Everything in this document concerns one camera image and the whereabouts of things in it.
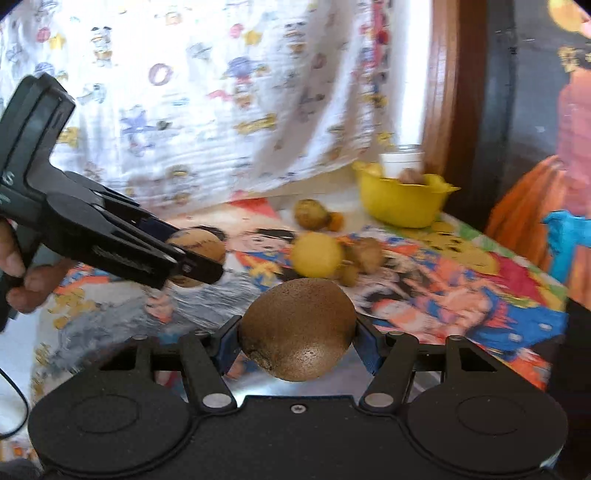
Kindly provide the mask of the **person's left hand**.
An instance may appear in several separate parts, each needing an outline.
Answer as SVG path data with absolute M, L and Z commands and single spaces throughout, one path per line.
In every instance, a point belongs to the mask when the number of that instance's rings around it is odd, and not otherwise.
M 23 284 L 6 294 L 8 304 L 23 314 L 33 312 L 61 284 L 63 278 L 76 263 L 61 258 L 53 265 L 40 265 L 26 270 L 14 239 L 14 229 L 1 219 L 1 270 L 23 280 Z

